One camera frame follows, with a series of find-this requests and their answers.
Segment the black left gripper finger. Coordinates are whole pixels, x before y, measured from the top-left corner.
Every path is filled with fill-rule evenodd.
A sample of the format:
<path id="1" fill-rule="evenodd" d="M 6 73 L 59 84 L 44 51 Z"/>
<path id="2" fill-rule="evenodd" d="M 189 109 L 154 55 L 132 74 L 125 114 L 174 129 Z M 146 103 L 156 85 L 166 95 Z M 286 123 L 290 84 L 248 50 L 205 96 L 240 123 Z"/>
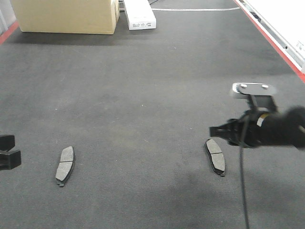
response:
<path id="1" fill-rule="evenodd" d="M 15 147 L 14 135 L 1 135 L 0 136 L 0 150 L 10 151 Z"/>

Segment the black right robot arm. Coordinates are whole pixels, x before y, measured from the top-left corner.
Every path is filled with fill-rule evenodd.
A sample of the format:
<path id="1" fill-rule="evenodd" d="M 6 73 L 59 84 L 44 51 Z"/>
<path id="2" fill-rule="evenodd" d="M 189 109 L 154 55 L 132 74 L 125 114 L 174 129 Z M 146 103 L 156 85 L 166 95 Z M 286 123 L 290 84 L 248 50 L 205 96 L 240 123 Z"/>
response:
<path id="1" fill-rule="evenodd" d="M 229 119 L 226 124 L 209 129 L 211 137 L 222 138 L 229 145 L 240 148 L 294 146 L 304 149 L 305 108 L 294 107 L 285 114 L 248 110 L 239 119 Z M 214 172 L 223 176 L 225 168 L 220 162 L 224 162 L 224 156 L 219 146 L 212 139 L 208 139 L 204 146 Z M 21 165 L 21 152 L 12 150 L 14 147 L 14 135 L 0 135 L 0 170 Z"/>

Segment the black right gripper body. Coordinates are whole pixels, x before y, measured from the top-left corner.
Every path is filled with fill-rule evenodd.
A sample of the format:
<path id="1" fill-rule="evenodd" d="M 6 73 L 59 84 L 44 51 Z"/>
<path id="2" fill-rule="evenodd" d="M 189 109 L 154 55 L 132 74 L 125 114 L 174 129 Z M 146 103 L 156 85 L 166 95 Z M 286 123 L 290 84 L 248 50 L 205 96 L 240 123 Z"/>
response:
<path id="1" fill-rule="evenodd" d="M 258 112 L 255 116 L 250 116 L 248 126 L 245 134 L 243 135 L 244 125 L 246 124 L 247 117 L 250 111 L 246 111 L 240 118 L 231 118 L 227 122 L 229 124 L 228 130 L 230 138 L 227 143 L 231 146 L 239 146 L 242 138 L 244 139 L 244 148 L 257 148 L 261 145 L 256 134 L 261 127 L 262 122 L 269 116 L 269 112 Z"/>

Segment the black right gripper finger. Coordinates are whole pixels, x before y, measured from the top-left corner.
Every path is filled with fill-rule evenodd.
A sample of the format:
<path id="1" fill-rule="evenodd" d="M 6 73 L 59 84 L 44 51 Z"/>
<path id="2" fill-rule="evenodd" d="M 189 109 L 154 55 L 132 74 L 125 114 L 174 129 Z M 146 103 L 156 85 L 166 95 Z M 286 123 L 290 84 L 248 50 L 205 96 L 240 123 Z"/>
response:
<path id="1" fill-rule="evenodd" d="M 220 126 L 209 127 L 210 137 L 219 137 L 222 139 L 230 139 L 234 136 L 235 119 L 229 119 L 227 122 Z"/>
<path id="2" fill-rule="evenodd" d="M 0 170 L 12 170 L 21 165 L 21 151 L 0 151 Z"/>

